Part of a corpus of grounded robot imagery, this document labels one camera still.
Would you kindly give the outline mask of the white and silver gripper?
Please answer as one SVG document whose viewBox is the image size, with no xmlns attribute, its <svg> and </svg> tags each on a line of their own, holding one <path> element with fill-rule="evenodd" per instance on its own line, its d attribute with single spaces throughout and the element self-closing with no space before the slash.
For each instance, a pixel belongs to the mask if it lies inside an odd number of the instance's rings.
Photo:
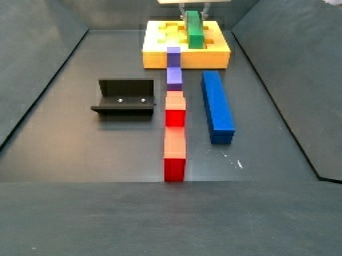
<svg viewBox="0 0 342 256">
<path fill-rule="evenodd" d="M 200 15 L 202 15 L 202 20 L 206 20 L 208 17 L 208 10 L 210 10 L 211 3 L 231 2 L 232 0 L 156 0 L 156 1 L 159 2 L 159 4 L 179 4 L 182 20 L 184 20 L 184 18 L 186 18 L 184 4 L 186 3 L 204 3 Z"/>
</svg>

